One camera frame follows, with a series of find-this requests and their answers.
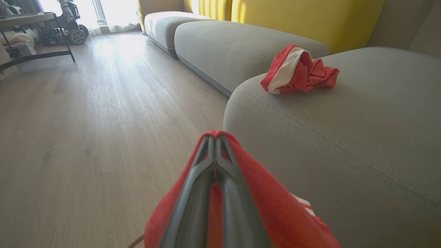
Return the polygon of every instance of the wheel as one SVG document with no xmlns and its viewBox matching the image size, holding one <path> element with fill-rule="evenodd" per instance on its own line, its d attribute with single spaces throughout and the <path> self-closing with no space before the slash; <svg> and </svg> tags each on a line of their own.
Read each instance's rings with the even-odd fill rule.
<svg viewBox="0 0 441 248">
<path fill-rule="evenodd" d="M 85 25 L 80 24 L 78 26 L 80 27 L 80 30 L 83 31 L 83 33 L 86 37 L 89 36 L 89 30 L 86 28 Z"/>
<path fill-rule="evenodd" d="M 86 36 L 79 29 L 70 30 L 69 39 L 74 45 L 82 45 L 86 42 Z"/>
</svg>

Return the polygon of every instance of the yellow sofa backrest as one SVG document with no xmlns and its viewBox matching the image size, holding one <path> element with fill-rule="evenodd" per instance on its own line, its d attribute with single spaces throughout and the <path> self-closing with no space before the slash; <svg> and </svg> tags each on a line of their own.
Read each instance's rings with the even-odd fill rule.
<svg viewBox="0 0 441 248">
<path fill-rule="evenodd" d="M 184 11 L 231 21 L 232 0 L 184 0 Z"/>
<path fill-rule="evenodd" d="M 314 39 L 339 53 L 366 46 L 384 0 L 232 0 L 233 22 Z"/>
</svg>

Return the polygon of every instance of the sofa seam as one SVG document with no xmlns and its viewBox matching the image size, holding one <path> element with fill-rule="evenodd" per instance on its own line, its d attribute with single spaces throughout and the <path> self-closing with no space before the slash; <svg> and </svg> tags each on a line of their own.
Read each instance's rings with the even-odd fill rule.
<svg viewBox="0 0 441 248">
<path fill-rule="evenodd" d="M 214 21 L 214 19 L 211 19 L 211 20 L 209 20 L 209 19 L 207 19 L 207 20 L 193 19 L 193 20 L 191 20 L 191 21 L 184 22 L 184 23 L 204 22 L 204 21 Z M 165 24 L 164 27 L 169 27 L 169 26 L 173 26 L 173 25 L 176 25 L 176 23 L 168 23 L 168 24 Z"/>
<path fill-rule="evenodd" d="M 321 132 L 319 132 L 317 130 L 314 130 L 313 128 L 309 127 L 305 123 L 303 123 L 303 122 L 299 121 L 298 119 L 292 117 L 291 115 L 289 115 L 285 111 L 283 111 L 283 110 L 273 106 L 272 104 L 268 103 L 267 101 L 265 101 L 265 100 L 259 98 L 258 96 L 250 93 L 249 91 L 244 89 L 242 86 L 239 86 L 238 88 L 241 90 L 241 92 L 244 95 L 247 95 L 250 98 L 254 98 L 255 101 L 258 101 L 258 102 L 260 102 L 260 104 L 265 105 L 267 108 L 269 108 L 273 112 L 279 114 L 283 118 L 285 118 L 285 119 L 289 120 L 290 122 L 294 123 L 295 125 L 301 127 L 302 129 L 306 130 L 310 134 L 318 137 L 323 142 L 328 144 L 330 147 L 338 150 L 342 154 L 344 154 L 347 157 L 349 157 L 350 159 L 354 160 L 357 164 L 363 165 L 366 169 L 374 172 L 376 175 L 378 175 L 379 177 L 383 178 L 384 180 L 386 180 L 390 184 L 393 184 L 395 187 L 401 189 L 403 192 L 407 193 L 408 195 L 410 195 L 412 197 L 417 196 L 417 198 L 420 199 L 420 200 L 424 199 L 427 202 L 435 205 L 436 207 L 441 207 L 441 204 L 437 203 L 436 200 L 431 199 L 429 197 L 425 197 L 425 196 L 423 196 L 423 194 L 421 192 L 419 192 L 419 191 L 409 187 L 408 185 L 406 185 L 406 184 L 404 184 L 402 182 L 399 182 L 397 179 L 393 178 L 388 173 L 386 173 L 383 170 L 378 169 L 377 167 L 373 166 L 370 162 L 366 161 L 363 158 L 359 158 L 356 154 L 354 154 L 354 152 L 350 151 L 349 149 L 345 148 L 342 145 L 338 145 L 337 142 L 332 141 L 329 137 L 327 137 L 323 133 L 321 133 Z"/>
<path fill-rule="evenodd" d="M 205 35 L 202 35 L 202 34 L 196 33 L 196 32 L 194 32 L 193 30 L 190 30 L 190 29 L 188 29 L 188 28 L 185 28 L 185 27 L 180 27 L 180 28 L 185 29 L 185 30 L 187 30 L 187 31 L 190 31 L 190 32 L 192 32 L 192 33 L 194 33 L 194 34 L 197 34 L 197 35 L 199 35 L 199 36 L 202 36 L 202 37 L 204 37 L 204 38 L 206 38 L 206 39 L 209 39 L 209 40 L 211 40 L 211 41 L 217 42 L 217 43 L 219 43 L 219 44 L 223 44 L 223 45 L 226 46 L 226 47 L 229 47 L 229 48 L 231 48 L 231 49 L 233 49 L 233 50 L 236 50 L 236 51 L 238 51 L 238 52 L 240 52 L 240 53 L 243 53 L 243 54 L 245 54 L 245 55 L 248 55 L 248 56 L 250 56 L 250 57 L 254 57 L 254 58 L 258 59 L 258 60 L 264 60 L 264 59 L 271 59 L 271 60 L 272 60 L 272 59 L 274 59 L 273 57 L 271 57 L 271 58 L 260 57 L 260 56 L 257 56 L 257 55 L 251 54 L 251 53 L 247 53 L 247 52 L 245 52 L 245 51 L 242 51 L 242 50 L 240 50 L 240 49 L 237 49 L 237 48 L 235 48 L 235 47 L 232 47 L 232 46 L 230 46 L 230 45 L 227 45 L 227 44 L 225 44 L 225 43 L 223 43 L 223 42 L 221 42 L 221 41 L 217 41 L 217 40 L 212 39 L 212 38 L 210 38 L 210 37 L 207 37 L 207 36 L 205 36 Z"/>
</svg>

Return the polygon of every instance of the robot toy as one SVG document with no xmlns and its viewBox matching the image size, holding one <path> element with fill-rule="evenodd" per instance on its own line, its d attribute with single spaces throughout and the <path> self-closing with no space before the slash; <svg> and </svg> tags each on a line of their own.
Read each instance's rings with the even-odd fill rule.
<svg viewBox="0 0 441 248">
<path fill-rule="evenodd" d="M 72 0 L 57 0 L 63 13 L 58 17 L 61 29 L 54 20 L 38 23 L 39 36 L 44 45 L 56 45 L 63 42 L 63 34 L 69 37 L 68 41 L 74 45 L 82 45 L 89 36 L 89 31 L 84 25 L 78 25 L 80 19 L 77 5 Z"/>
</svg>

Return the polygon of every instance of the sofa cushion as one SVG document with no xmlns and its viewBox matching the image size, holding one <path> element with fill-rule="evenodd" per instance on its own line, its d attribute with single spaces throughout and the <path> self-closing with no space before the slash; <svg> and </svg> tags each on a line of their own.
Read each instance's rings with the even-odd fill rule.
<svg viewBox="0 0 441 248">
<path fill-rule="evenodd" d="M 342 247 L 439 247 L 441 60 L 391 48 L 322 58 L 331 90 L 271 95 L 265 74 L 231 95 L 224 130 Z"/>
<path fill-rule="evenodd" d="M 318 41 L 243 23 L 184 23 L 175 34 L 178 57 L 227 96 L 243 81 L 267 72 L 273 58 L 291 44 L 313 58 L 329 55 Z"/>
<path fill-rule="evenodd" d="M 181 11 L 165 11 L 146 15 L 144 25 L 149 36 L 164 51 L 176 57 L 175 31 L 182 23 L 213 20 L 210 17 Z"/>
</svg>

